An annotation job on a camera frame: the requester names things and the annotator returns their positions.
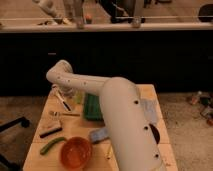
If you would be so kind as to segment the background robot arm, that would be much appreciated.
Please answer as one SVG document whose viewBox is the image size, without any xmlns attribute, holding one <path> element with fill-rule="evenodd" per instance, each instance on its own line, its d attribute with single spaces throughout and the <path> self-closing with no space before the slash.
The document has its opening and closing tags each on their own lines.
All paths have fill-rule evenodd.
<svg viewBox="0 0 213 171">
<path fill-rule="evenodd" d="M 57 24 L 69 24 L 67 18 L 61 16 L 54 8 L 52 0 L 32 0 L 48 16 L 52 17 Z"/>
</svg>

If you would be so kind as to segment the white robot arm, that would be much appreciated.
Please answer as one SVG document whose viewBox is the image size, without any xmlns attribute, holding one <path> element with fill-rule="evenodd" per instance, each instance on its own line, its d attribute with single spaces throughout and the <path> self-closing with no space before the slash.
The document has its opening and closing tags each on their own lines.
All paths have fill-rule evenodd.
<svg viewBox="0 0 213 171">
<path fill-rule="evenodd" d="M 119 171 L 167 171 L 147 121 L 138 87 L 123 77 L 79 75 L 66 60 L 47 71 L 63 91 L 77 89 L 99 97 Z"/>
</svg>

